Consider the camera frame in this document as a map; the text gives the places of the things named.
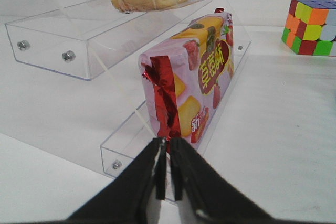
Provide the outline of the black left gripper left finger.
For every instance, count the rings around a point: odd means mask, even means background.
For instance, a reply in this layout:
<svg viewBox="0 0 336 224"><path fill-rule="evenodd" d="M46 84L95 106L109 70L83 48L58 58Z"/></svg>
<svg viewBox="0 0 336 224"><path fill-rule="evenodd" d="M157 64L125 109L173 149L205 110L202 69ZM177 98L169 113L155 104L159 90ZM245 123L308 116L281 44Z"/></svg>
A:
<svg viewBox="0 0 336 224"><path fill-rule="evenodd" d="M107 187L68 220L159 220L166 190L166 149L154 138Z"/></svg>

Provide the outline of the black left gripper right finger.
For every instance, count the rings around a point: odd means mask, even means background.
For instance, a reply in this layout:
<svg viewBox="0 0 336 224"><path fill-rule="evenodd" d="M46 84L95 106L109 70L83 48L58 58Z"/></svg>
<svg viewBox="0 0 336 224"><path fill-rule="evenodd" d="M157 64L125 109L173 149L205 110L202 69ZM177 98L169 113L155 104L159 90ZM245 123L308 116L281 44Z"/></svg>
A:
<svg viewBox="0 0 336 224"><path fill-rule="evenodd" d="M181 220L272 220L182 138L170 140L174 199Z"/></svg>

